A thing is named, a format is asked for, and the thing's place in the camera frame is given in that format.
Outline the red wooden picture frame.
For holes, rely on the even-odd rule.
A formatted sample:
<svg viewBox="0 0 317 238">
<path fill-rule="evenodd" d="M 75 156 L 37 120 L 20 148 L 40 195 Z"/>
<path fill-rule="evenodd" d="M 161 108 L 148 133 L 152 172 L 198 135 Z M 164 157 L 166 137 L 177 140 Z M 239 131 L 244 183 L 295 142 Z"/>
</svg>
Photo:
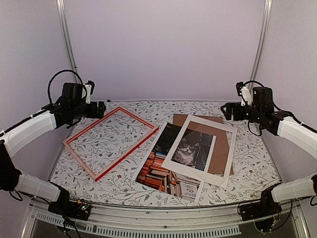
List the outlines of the red wooden picture frame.
<svg viewBox="0 0 317 238">
<path fill-rule="evenodd" d="M 117 107 L 66 139 L 64 145 L 92 179 L 98 181 L 158 129 L 152 122 Z"/>
</svg>

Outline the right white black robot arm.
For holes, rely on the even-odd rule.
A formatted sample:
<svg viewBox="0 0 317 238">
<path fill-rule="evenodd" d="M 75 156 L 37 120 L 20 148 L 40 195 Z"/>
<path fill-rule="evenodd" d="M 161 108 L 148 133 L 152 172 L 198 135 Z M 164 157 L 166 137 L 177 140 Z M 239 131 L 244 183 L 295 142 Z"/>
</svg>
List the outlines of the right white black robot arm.
<svg viewBox="0 0 317 238">
<path fill-rule="evenodd" d="M 244 83 L 236 85 L 240 103 L 226 103 L 220 107 L 226 120 L 257 123 L 262 130 L 286 139 L 313 158 L 317 157 L 317 133 L 295 119 L 289 111 L 276 109 L 272 89 L 264 86 L 254 87 L 250 93 Z M 315 197 L 317 195 L 316 173 L 297 180 L 275 185 L 268 196 L 256 206 L 260 216 L 267 216 L 275 209 L 275 203 L 285 200 Z"/>
</svg>

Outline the white mat board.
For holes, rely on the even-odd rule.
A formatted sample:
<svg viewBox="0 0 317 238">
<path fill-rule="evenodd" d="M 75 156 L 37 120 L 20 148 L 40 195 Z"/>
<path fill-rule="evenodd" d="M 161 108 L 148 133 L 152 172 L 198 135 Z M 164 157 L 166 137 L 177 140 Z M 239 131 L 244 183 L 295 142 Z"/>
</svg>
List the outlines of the white mat board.
<svg viewBox="0 0 317 238">
<path fill-rule="evenodd" d="M 235 127 L 188 115 L 162 166 L 226 188 L 236 135 Z"/>
</svg>

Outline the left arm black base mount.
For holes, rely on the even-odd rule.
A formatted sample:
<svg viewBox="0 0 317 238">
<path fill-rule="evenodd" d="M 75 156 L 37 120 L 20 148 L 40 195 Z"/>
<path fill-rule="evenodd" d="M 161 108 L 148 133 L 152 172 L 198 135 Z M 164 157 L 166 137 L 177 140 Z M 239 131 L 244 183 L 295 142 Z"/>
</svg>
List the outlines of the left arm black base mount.
<svg viewBox="0 0 317 238">
<path fill-rule="evenodd" d="M 67 190 L 60 191 L 56 202 L 50 202 L 48 211 L 68 218 L 87 221 L 91 213 L 91 203 L 85 199 L 70 200 Z"/>
</svg>

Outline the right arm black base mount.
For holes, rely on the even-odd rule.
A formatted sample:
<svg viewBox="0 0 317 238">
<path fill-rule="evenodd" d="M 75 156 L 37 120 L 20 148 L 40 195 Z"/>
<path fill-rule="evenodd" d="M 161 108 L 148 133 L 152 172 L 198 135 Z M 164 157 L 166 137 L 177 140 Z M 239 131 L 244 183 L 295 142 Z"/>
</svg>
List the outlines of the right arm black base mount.
<svg viewBox="0 0 317 238">
<path fill-rule="evenodd" d="M 274 202 L 271 191 L 265 190 L 261 193 L 260 201 L 248 202 L 244 205 L 239 205 L 237 208 L 238 214 L 243 221 L 258 219 L 282 211 L 279 203 Z"/>
</svg>

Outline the cat photo print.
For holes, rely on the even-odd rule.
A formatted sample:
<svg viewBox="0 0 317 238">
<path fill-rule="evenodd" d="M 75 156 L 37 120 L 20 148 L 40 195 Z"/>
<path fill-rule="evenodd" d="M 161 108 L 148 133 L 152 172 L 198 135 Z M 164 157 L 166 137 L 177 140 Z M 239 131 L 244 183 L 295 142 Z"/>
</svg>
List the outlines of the cat photo print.
<svg viewBox="0 0 317 238">
<path fill-rule="evenodd" d="M 198 202 L 204 182 L 162 166 L 180 130 L 180 126 L 167 122 L 163 124 L 147 152 L 147 158 L 144 159 L 138 173 L 134 175 L 134 179 L 136 182 L 158 191 L 187 201 Z M 214 141 L 215 137 L 212 135 L 187 129 L 180 139 L 171 161 L 204 172 L 209 162 L 209 154 L 214 147 Z"/>
</svg>

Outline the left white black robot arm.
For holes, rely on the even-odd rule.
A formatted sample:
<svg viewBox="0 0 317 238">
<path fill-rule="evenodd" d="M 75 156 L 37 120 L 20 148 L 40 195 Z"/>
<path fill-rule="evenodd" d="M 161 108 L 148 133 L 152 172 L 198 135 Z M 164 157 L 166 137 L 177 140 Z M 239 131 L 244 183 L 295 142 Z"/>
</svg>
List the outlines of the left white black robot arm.
<svg viewBox="0 0 317 238">
<path fill-rule="evenodd" d="M 73 203 L 62 196 L 57 185 L 18 170 L 12 158 L 26 145 L 43 134 L 62 126 L 71 128 L 82 118 L 101 119 L 106 106 L 104 102 L 92 102 L 90 96 L 95 84 L 64 83 L 62 95 L 57 102 L 50 103 L 35 114 L 0 133 L 0 188 L 4 191 L 18 191 L 54 202 L 63 215 L 70 215 Z"/>
</svg>

